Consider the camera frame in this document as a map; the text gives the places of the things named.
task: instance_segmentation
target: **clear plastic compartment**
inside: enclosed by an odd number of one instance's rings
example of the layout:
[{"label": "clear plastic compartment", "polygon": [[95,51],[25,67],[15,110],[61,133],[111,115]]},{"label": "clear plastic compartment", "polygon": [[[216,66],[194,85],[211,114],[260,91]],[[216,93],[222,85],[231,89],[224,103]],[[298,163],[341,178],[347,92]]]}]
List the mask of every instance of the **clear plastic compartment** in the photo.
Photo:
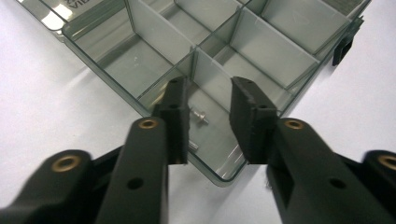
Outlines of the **clear plastic compartment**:
[{"label": "clear plastic compartment", "polygon": [[65,44],[142,116],[170,79],[191,79],[189,159],[223,187],[246,164],[229,124],[230,78],[254,80],[281,115],[369,3],[346,15],[332,0],[103,0],[66,18],[66,1],[40,1],[65,23]]},{"label": "clear plastic compartment", "polygon": [[200,48],[230,76],[255,81],[281,111],[292,100],[289,89],[312,75],[319,65],[318,60],[246,8],[233,15]]}]

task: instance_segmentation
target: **white background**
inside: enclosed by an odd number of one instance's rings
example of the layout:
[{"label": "white background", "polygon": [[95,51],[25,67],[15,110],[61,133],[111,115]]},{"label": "white background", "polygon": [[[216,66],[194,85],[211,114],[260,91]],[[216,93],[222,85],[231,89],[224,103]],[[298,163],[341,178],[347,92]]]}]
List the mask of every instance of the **white background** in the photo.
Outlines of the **white background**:
[{"label": "white background", "polygon": [[[327,66],[289,117],[313,126],[337,153],[360,161],[396,151],[396,1],[374,0],[354,46]],[[94,158],[122,145],[139,115],[15,0],[0,1],[0,207],[48,156]],[[192,165],[170,168],[170,223],[280,223],[265,167],[225,189]]]}]

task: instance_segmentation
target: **small screw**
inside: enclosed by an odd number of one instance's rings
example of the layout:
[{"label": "small screw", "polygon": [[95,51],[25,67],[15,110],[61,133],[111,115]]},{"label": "small screw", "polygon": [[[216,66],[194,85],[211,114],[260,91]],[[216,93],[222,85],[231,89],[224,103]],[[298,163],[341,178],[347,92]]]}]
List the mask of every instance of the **small screw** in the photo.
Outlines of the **small screw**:
[{"label": "small screw", "polygon": [[206,125],[209,124],[209,120],[207,120],[207,119],[205,118],[205,116],[206,116],[205,111],[198,112],[198,111],[194,110],[193,108],[190,108],[190,112],[191,112],[195,117],[197,117],[198,120],[199,120],[200,122],[203,122],[203,123],[206,124]]},{"label": "small screw", "polygon": [[194,142],[192,142],[191,140],[189,141],[189,147],[194,149],[194,151],[198,151],[199,146],[196,145]]}]

